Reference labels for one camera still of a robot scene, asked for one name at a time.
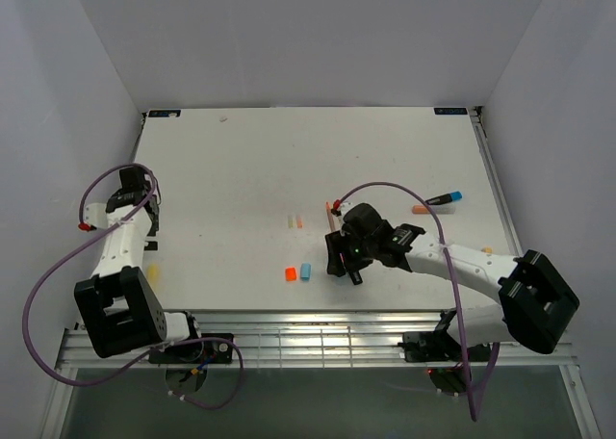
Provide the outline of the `yellow marker edge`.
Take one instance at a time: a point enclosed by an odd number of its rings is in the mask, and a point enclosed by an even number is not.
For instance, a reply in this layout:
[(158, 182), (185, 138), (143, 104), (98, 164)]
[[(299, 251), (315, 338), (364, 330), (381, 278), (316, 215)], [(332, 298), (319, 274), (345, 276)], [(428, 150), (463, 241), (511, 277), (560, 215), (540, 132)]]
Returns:
[(149, 282), (157, 282), (160, 278), (160, 268), (157, 264), (150, 264), (146, 268), (145, 276)]

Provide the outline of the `light blue marker cap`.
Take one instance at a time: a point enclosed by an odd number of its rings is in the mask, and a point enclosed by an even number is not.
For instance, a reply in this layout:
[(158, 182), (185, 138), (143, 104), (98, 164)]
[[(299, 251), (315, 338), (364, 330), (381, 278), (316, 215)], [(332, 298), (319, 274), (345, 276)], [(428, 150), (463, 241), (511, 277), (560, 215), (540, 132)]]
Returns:
[(303, 263), (300, 267), (300, 280), (309, 281), (312, 276), (312, 265), (310, 263)]

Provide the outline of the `orange thin highlighter pen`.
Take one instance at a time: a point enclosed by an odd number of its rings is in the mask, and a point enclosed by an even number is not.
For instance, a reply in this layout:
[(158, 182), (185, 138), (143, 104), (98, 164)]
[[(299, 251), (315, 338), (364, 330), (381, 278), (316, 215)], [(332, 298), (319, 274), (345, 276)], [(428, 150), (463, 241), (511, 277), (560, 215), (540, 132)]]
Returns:
[(334, 219), (334, 215), (331, 211), (331, 205), (329, 203), (329, 201), (325, 202), (325, 211), (326, 211), (326, 216), (327, 216), (327, 222), (328, 222), (328, 226), (329, 226), (329, 230), (330, 232), (335, 232), (337, 230), (336, 228), (336, 223), (335, 223), (335, 219)]

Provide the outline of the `peach cap clear highlighter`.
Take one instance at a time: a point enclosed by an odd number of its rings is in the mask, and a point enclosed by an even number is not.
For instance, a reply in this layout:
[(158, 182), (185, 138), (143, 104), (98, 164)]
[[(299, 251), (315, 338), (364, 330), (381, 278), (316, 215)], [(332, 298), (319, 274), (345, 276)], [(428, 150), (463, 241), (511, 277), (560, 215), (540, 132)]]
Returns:
[(414, 215), (430, 215), (432, 213), (436, 215), (452, 215), (456, 211), (456, 206), (454, 204), (446, 204), (446, 205), (414, 205), (411, 208), (411, 213)]

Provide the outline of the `black marker blue cap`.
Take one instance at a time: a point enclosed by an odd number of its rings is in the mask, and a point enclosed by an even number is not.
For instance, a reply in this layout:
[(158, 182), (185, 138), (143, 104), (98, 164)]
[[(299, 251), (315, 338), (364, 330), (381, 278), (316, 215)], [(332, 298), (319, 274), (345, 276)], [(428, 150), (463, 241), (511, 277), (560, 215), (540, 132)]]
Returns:
[(453, 202), (460, 201), (462, 197), (463, 197), (462, 193), (460, 193), (459, 191), (456, 191), (456, 192), (451, 192), (451, 193), (441, 194), (438, 196), (431, 197), (430, 199), (427, 199), (425, 202), (431, 206), (441, 206), (441, 205), (447, 205)]

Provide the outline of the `black marker orange cap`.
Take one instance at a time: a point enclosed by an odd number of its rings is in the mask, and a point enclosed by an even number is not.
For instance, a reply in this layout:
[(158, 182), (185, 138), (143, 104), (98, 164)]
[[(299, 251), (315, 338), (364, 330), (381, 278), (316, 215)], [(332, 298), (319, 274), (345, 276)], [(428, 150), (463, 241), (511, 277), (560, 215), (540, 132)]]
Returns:
[(349, 276), (354, 285), (360, 285), (363, 283), (363, 279), (359, 271), (352, 271)]

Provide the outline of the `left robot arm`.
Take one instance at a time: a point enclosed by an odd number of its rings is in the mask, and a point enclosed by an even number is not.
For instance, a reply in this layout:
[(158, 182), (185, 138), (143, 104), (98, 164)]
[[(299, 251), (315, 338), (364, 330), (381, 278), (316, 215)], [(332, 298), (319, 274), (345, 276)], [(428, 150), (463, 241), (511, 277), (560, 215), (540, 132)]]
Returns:
[(158, 184), (146, 167), (116, 170), (120, 186), (104, 203), (80, 202), (79, 228), (101, 235), (100, 258), (74, 297), (95, 353), (101, 358), (170, 345), (183, 361), (197, 359), (204, 339), (194, 317), (166, 312), (144, 273), (143, 257), (158, 248)]

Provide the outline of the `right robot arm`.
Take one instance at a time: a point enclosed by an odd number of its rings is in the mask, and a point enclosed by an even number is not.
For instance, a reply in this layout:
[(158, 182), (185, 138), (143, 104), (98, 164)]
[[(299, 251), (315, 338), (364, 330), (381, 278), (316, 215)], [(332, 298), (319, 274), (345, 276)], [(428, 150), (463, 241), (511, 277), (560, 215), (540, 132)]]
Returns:
[(528, 250), (522, 256), (495, 255), (462, 245), (443, 245), (423, 228), (392, 226), (368, 203), (337, 202), (329, 211), (339, 229), (325, 237), (327, 272), (362, 282), (373, 262), (386, 268), (455, 279), (491, 299), (491, 304), (440, 315), (431, 331), (411, 332), (402, 347), (411, 361), (484, 361), (494, 343), (516, 342), (551, 354), (579, 308), (579, 299), (552, 261)]

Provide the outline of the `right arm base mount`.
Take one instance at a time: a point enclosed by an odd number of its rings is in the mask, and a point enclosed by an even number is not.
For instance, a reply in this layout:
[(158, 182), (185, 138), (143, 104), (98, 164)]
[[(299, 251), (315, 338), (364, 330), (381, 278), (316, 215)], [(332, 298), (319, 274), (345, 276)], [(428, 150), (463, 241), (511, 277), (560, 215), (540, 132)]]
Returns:
[(398, 342), (406, 362), (460, 362), (462, 348), (447, 332), (405, 332)]

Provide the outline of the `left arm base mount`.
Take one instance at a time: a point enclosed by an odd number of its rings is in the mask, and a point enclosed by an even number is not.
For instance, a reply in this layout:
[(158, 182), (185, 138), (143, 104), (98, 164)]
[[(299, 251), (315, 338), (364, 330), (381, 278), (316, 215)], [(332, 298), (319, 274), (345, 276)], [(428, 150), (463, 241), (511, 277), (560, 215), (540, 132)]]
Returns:
[(230, 343), (234, 341), (233, 333), (202, 333), (202, 338), (208, 338), (207, 342), (186, 345), (176, 349), (154, 351), (147, 361), (156, 365), (195, 365), (230, 364), (233, 361), (234, 350)]

